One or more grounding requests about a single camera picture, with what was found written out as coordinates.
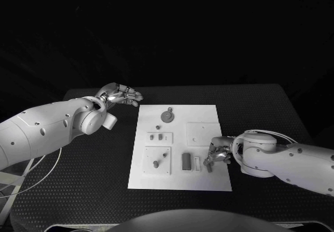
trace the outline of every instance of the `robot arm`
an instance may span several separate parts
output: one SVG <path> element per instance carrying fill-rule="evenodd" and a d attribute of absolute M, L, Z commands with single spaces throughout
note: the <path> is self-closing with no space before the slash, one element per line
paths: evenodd
<path fill-rule="evenodd" d="M 242 173 L 262 178 L 275 175 L 288 184 L 334 196 L 334 150 L 298 143 L 278 145 L 271 135 L 253 131 L 232 141 L 230 137 L 213 140 L 230 145 L 219 151 L 223 155 L 209 156 L 209 164 L 229 160 L 228 153 L 232 153 Z"/>
<path fill-rule="evenodd" d="M 141 94 L 111 83 L 94 97 L 84 97 L 25 110 L 0 123 L 0 170 L 17 162 L 48 155 L 101 126 L 112 129 L 117 118 L 107 110 L 115 103 L 131 104 Z"/>

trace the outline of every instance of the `rubber mat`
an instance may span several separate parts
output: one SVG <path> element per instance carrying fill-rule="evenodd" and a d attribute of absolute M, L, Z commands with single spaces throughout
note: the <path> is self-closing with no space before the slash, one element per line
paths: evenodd
<path fill-rule="evenodd" d="M 138 87 L 141 104 L 215 104 L 222 134 L 249 129 L 276 131 L 299 143 L 311 137 L 279 85 Z M 65 100 L 94 96 L 98 89 L 69 90 Z M 53 224 L 118 224 L 171 209 L 213 209 L 271 222 L 320 221 L 334 228 L 334 197 L 292 186 L 276 177 L 240 172 L 232 160 L 232 192 L 127 189 L 138 108 L 117 104 L 112 130 L 104 127 L 63 147 L 53 173 L 17 196 L 12 223 L 17 232 L 43 231 Z M 29 174 L 22 189 L 49 172 L 58 152 Z"/>

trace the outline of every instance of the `dark background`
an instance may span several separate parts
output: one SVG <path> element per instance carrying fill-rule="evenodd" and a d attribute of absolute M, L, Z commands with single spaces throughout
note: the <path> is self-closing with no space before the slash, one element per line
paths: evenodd
<path fill-rule="evenodd" d="M 111 82 L 278 83 L 317 144 L 330 147 L 334 2 L 236 4 L 1 6 L 0 120 L 62 101 L 72 88 Z"/>

